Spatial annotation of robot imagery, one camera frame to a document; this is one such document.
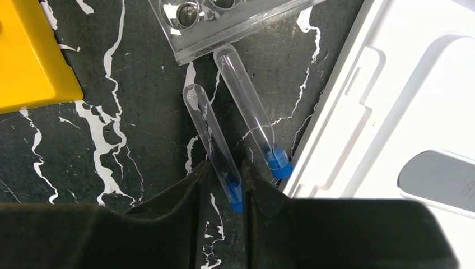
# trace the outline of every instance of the table surface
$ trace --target table surface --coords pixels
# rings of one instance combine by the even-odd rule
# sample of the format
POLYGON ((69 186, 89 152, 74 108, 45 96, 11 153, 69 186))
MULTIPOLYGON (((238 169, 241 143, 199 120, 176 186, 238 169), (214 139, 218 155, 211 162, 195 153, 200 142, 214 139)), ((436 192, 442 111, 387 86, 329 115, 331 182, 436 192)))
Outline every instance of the table surface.
MULTIPOLYGON (((210 55, 179 67, 148 1, 40 1, 84 100, 0 115, 0 201, 124 212, 206 158, 182 100, 213 101, 236 164, 272 176, 210 55)), ((326 0, 234 43, 283 148, 302 136, 362 0, 326 0)), ((212 186, 202 268, 245 268, 242 216, 212 186)))

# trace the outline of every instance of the white plastic tray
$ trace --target white plastic tray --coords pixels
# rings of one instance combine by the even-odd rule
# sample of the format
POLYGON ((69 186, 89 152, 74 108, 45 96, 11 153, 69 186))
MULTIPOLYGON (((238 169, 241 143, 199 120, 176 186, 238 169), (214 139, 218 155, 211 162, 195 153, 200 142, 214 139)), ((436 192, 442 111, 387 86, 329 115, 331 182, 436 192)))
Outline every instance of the white plastic tray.
POLYGON ((475 1, 366 0, 280 189, 422 201, 473 269, 475 214, 397 186, 426 150, 475 160, 475 1))

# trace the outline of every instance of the test tube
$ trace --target test tube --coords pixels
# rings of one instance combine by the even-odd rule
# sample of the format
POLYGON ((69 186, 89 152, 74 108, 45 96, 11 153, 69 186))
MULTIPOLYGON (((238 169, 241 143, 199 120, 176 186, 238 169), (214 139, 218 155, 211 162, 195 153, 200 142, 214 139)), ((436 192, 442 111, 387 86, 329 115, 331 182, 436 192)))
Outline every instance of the test tube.
POLYGON ((204 149, 236 213, 243 211, 241 176, 203 87, 192 84, 183 89, 183 100, 203 142, 204 149))
POLYGON ((282 180, 292 174, 287 154, 277 142, 271 121, 267 117, 243 62, 232 45, 215 50, 215 63, 246 122, 259 151, 273 176, 282 180))

